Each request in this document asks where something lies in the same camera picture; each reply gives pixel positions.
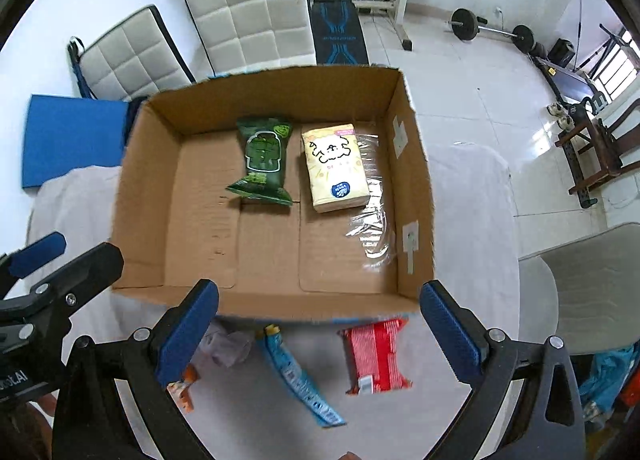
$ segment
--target open cardboard box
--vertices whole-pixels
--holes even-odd
[[[294,123],[286,182],[292,207],[241,201],[225,187],[245,175],[236,120]],[[351,122],[379,137],[376,161],[397,257],[382,266],[347,237],[351,208],[318,214],[302,132]],[[270,320],[370,319],[415,312],[433,279],[427,162],[402,74],[309,66],[217,78],[155,95],[124,158],[111,241],[124,256],[121,294],[176,305],[200,279],[218,313]]]

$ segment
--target white quilted panel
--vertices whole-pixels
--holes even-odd
[[[306,0],[186,0],[216,73],[315,65]]]
[[[98,99],[129,101],[191,83],[148,7],[91,45],[80,67]]]

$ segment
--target blue toothpaste tube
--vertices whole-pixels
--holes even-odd
[[[282,342],[280,328],[269,325],[258,338],[260,346],[291,392],[302,402],[322,427],[344,426],[344,419],[318,393],[313,381]]]

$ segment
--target green plastic bag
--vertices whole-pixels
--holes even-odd
[[[239,119],[238,129],[244,140],[246,176],[226,189],[245,198],[292,205],[291,196],[282,187],[290,122],[274,117],[251,117]]]

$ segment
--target transparent tape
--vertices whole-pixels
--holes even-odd
[[[369,258],[365,268],[379,268],[391,262],[396,256],[396,233],[385,212],[383,181],[376,153],[377,135],[356,133],[360,157],[369,185],[369,203],[350,220],[350,230],[346,236],[359,238],[365,254]]]

